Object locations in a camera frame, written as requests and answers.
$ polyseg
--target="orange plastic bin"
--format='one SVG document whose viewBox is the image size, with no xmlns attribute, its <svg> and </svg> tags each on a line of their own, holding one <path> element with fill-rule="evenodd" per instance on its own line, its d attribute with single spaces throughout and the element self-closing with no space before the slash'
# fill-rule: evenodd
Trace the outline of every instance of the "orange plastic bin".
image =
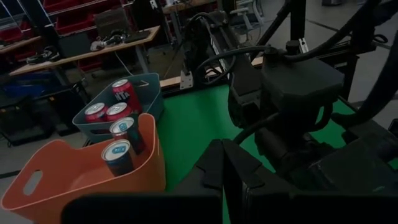
<svg viewBox="0 0 398 224">
<path fill-rule="evenodd" d="M 119 177 L 112 175 L 101 158 L 102 150 L 112 140 L 81 149 L 73 149 L 61 140 L 48 143 L 30 158 L 7 189 L 1 200 L 2 208 L 40 224 L 53 224 L 60 223 L 62 208 L 82 195 L 163 191 L 164 156 L 152 115 L 140 115 L 139 131 L 149 157 L 134 171 Z M 42 177 L 34 191 L 26 195 L 23 189 L 37 170 L 42 171 Z"/>
</svg>

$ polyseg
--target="red storage bin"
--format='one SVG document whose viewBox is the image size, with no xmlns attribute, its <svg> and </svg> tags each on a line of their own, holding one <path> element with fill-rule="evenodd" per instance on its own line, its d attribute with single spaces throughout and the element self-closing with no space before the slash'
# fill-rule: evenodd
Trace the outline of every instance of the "red storage bin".
<svg viewBox="0 0 398 224">
<path fill-rule="evenodd" d="M 79 5 L 79 0 L 44 0 L 43 7 L 47 12 L 55 12 Z"/>
<path fill-rule="evenodd" d="M 55 29 L 59 34 L 67 34 L 94 25 L 94 17 L 91 13 L 59 16 Z"/>
<path fill-rule="evenodd" d="M 117 9 L 120 7 L 120 1 L 119 0 L 107 0 L 104 2 L 100 2 L 94 5 L 90 6 L 90 10 L 94 13 L 94 14 L 99 14 L 102 13 L 104 11 L 108 11 L 111 9 Z"/>
<path fill-rule="evenodd" d="M 33 47 L 28 45 L 28 46 L 20 47 L 19 49 L 17 49 L 14 52 L 14 58 L 15 58 L 15 60 L 19 61 L 19 60 L 31 57 L 35 54 L 36 54 L 36 52 L 33 49 Z"/>
<path fill-rule="evenodd" d="M 32 38 L 34 36 L 33 30 L 31 28 L 30 24 L 26 21 L 22 22 L 21 30 L 27 30 L 27 31 L 23 32 L 23 35 L 27 38 Z"/>
<path fill-rule="evenodd" d="M 100 57 L 85 58 L 78 61 L 78 66 L 84 72 L 101 68 L 102 60 Z"/>
<path fill-rule="evenodd" d="M 21 30 L 27 30 L 30 29 L 30 25 L 26 21 L 21 22 Z M 31 38 L 34 36 L 33 30 L 30 29 L 25 32 L 21 32 L 21 30 L 18 27 L 13 27 L 10 29 L 4 29 L 0 30 L 0 39 L 7 43 L 13 43 L 20 41 L 25 37 Z"/>
<path fill-rule="evenodd" d="M 4 29 L 0 31 L 0 39 L 7 43 L 17 42 L 18 40 L 22 40 L 24 37 L 23 33 L 19 30 L 18 27 L 13 27 L 10 29 Z"/>
</svg>

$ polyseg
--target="gray basket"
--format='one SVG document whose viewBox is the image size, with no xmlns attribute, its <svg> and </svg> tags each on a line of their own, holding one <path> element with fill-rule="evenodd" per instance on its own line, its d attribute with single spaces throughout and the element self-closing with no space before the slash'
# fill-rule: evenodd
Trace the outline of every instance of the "gray basket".
<svg viewBox="0 0 398 224">
<path fill-rule="evenodd" d="M 142 105 L 142 112 L 149 113 L 158 121 L 160 114 L 163 112 L 163 97 L 160 90 L 159 75 L 157 73 L 147 73 L 142 75 L 134 75 L 125 77 L 133 85 L 139 101 Z M 112 84 L 107 86 L 94 100 L 87 104 L 76 116 L 73 118 L 73 124 L 80 129 L 93 143 L 111 139 L 112 135 L 109 133 L 109 128 L 112 121 L 102 123 L 87 123 L 85 118 L 85 110 L 95 103 L 104 103 L 107 106 L 112 106 L 118 103 L 112 92 Z M 136 114 L 130 114 L 130 117 L 137 120 Z"/>
</svg>

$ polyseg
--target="chair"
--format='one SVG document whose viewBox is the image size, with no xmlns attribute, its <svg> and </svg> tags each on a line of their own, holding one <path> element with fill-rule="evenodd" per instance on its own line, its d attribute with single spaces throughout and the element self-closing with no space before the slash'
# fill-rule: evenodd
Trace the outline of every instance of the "chair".
<svg viewBox="0 0 398 224">
<path fill-rule="evenodd" d="M 264 18 L 261 16 L 259 9 L 257 8 L 257 0 L 244 0 L 236 2 L 236 5 L 242 6 L 242 8 L 232 10 L 229 14 L 231 15 L 231 26 L 236 28 L 239 34 L 248 34 L 250 30 L 264 25 Z"/>
</svg>

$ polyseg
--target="green mat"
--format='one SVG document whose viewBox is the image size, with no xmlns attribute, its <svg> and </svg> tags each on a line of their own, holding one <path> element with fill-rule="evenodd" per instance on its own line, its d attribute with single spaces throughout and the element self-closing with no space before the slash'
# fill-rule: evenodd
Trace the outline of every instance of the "green mat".
<svg viewBox="0 0 398 224">
<path fill-rule="evenodd" d="M 212 139 L 232 139 L 240 132 L 229 118 L 227 98 L 228 86 L 219 86 L 165 99 L 165 110 L 157 128 L 165 156 L 167 190 L 172 190 L 190 171 Z M 341 101 L 333 105 L 333 111 L 353 113 Z M 343 131 L 330 121 L 326 128 L 313 133 L 313 137 L 341 147 L 345 145 L 341 138 Z M 254 136 L 241 146 L 274 172 L 268 160 L 258 154 Z M 223 218 L 224 223 L 229 223 L 225 200 Z"/>
</svg>

